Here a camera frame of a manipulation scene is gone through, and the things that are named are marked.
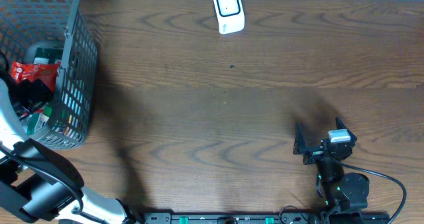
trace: wire mesh basket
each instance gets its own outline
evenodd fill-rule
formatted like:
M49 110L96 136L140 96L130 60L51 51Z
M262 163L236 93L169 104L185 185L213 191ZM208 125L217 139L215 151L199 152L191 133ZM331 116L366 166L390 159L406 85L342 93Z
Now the wire mesh basket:
M79 1L0 0L0 51L9 63L32 63L37 48L63 48L50 118L30 136L53 149L81 145L89 123L97 49Z

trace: white plug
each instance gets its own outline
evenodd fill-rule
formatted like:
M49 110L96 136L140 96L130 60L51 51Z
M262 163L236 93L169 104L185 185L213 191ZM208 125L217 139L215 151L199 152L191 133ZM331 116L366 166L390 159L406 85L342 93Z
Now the white plug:
M221 34L237 32L244 28L244 11L241 0L213 0Z

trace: green led light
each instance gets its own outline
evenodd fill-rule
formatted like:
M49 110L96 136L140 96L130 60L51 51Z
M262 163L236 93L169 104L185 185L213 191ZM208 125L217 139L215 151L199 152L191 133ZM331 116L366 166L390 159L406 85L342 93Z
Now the green led light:
M265 224L274 224L274 218L265 217Z
M180 217L180 224L188 224L188 217Z

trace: wood grain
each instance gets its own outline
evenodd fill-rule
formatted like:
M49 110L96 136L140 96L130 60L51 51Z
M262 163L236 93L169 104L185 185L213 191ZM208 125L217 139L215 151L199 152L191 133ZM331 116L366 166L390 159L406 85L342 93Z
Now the wood grain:
M294 124L314 143L338 115L358 137L346 162L399 178L396 223L421 223L423 2L243 5L244 30L221 36L211 0L82 0L100 54L94 114L86 145L60 154L140 210L317 209ZM368 210L392 214L400 188L368 177Z

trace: red snack bag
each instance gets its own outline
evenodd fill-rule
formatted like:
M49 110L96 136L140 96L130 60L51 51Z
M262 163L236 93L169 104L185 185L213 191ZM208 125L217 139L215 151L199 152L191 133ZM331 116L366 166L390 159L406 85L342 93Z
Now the red snack bag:
M18 83L28 79L33 82L36 79L40 79L44 84L54 91L54 85L56 84L56 76L58 75L58 68L60 64L20 64L13 62L11 69L11 76Z

